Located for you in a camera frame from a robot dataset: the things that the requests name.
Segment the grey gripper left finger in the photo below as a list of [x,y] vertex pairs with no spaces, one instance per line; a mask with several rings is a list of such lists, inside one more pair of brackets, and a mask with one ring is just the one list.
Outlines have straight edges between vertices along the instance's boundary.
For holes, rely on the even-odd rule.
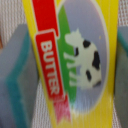
[[25,24],[0,54],[0,128],[31,128],[39,75]]

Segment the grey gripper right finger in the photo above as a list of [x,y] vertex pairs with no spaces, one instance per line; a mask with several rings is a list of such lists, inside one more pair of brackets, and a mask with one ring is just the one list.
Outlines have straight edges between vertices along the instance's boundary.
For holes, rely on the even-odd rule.
[[122,128],[128,128],[128,27],[118,28],[115,106]]

